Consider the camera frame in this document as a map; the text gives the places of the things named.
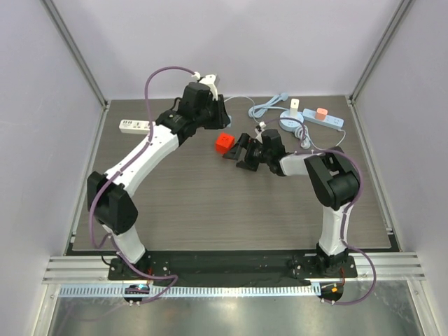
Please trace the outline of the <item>blue long power strip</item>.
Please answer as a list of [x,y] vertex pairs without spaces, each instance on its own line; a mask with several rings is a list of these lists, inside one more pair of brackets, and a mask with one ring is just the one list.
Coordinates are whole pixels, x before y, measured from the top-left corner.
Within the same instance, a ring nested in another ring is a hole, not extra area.
[[344,125],[343,119],[328,115],[328,111],[324,108],[318,108],[316,111],[305,108],[302,112],[302,116],[305,121],[329,127],[334,130],[341,130]]

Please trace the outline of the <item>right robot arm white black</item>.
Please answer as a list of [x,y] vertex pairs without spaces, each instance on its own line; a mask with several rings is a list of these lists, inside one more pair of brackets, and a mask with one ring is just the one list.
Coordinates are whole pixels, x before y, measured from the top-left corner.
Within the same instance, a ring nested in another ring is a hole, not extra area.
[[243,133],[223,157],[252,172],[266,164],[277,176],[308,176],[323,207],[321,237],[316,244],[317,272],[331,277],[340,270],[348,258],[347,227],[362,183],[355,164],[339,146],[289,153],[278,131],[268,129],[257,138]]

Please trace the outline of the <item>round blue power socket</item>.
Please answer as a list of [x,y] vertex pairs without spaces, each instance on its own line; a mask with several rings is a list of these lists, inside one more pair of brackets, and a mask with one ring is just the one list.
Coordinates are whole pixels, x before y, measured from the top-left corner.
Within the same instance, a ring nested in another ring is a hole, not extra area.
[[303,122],[304,118],[301,113],[298,113],[296,118],[291,118],[287,111],[280,114],[279,125],[284,131],[294,132],[297,128],[302,126]]

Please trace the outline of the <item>red cube socket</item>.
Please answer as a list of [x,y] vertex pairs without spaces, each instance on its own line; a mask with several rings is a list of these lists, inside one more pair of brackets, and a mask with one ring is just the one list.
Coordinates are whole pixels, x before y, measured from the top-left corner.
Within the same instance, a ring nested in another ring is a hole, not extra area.
[[216,142],[215,149],[221,155],[226,154],[235,144],[235,137],[231,134],[220,133]]

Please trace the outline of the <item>white charger plug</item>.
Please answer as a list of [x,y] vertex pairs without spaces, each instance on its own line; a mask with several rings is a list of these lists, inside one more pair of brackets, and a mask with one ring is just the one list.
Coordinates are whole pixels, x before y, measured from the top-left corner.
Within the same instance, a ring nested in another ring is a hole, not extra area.
[[289,116],[291,118],[297,117],[299,105],[300,105],[299,99],[291,99],[290,100]]

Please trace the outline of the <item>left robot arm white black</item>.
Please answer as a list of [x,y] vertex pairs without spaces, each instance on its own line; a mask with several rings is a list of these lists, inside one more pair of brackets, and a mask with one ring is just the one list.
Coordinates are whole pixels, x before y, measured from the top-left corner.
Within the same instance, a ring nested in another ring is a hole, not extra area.
[[148,262],[143,258],[146,249],[135,226],[138,210],[132,197],[147,175],[199,128],[221,130],[230,124],[216,81],[215,75],[207,75],[190,82],[177,109],[160,114],[149,125],[150,134],[124,159],[105,173],[94,171],[87,178],[89,220],[98,221],[111,235],[126,259],[124,271],[132,279],[142,279],[148,273]]

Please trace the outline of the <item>pink charger plug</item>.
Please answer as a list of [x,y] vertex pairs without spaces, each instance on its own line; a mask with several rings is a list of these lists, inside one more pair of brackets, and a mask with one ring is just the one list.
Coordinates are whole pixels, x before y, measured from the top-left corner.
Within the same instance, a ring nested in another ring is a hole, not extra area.
[[316,114],[315,114],[315,119],[320,120],[320,121],[324,121],[326,119],[326,116],[328,115],[328,110],[325,108],[317,108],[316,109]]

